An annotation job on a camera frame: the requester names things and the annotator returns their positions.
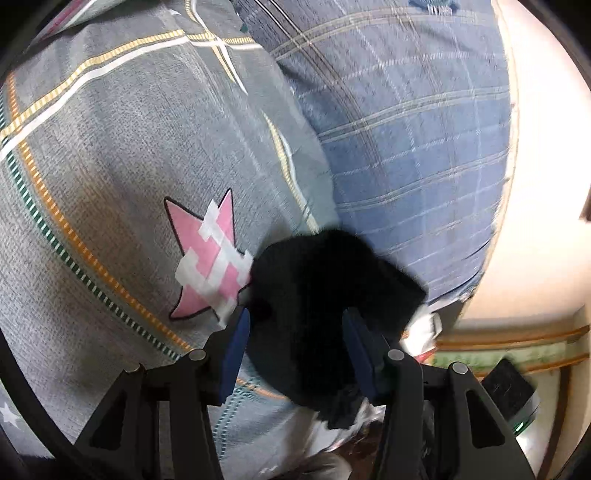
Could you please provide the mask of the grey star-pattern bed sheet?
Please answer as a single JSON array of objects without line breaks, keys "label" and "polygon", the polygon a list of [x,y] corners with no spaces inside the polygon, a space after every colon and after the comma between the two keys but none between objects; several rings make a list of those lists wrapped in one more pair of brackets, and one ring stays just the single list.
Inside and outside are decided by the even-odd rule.
[{"label": "grey star-pattern bed sheet", "polygon": [[69,441],[204,346],[236,257],[337,224],[329,165],[229,1],[70,1],[1,85],[1,331]]}]

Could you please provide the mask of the black pants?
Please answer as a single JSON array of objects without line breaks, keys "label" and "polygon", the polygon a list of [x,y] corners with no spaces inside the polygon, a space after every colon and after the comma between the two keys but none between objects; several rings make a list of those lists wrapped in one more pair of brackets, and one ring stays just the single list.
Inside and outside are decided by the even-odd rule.
[{"label": "black pants", "polygon": [[356,420],[363,395],[342,333],[346,312],[399,339],[427,291],[363,239],[339,229],[270,245],[250,270],[247,357],[257,375],[331,429]]}]

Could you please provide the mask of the black smartphone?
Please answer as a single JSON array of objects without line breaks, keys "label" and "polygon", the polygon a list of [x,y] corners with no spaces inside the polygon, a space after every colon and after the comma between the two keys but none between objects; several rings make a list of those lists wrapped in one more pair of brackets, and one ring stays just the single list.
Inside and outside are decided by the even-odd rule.
[{"label": "black smartphone", "polygon": [[510,358],[502,358],[481,381],[515,436],[535,420],[540,397]]}]

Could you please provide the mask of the blue plaid quilt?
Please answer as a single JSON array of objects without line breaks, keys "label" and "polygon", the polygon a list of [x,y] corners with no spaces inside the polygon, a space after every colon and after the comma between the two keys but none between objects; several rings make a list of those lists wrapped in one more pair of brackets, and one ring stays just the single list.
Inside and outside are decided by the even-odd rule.
[{"label": "blue plaid quilt", "polygon": [[342,225],[436,304],[479,283],[509,155],[489,1],[239,1],[329,161]]}]

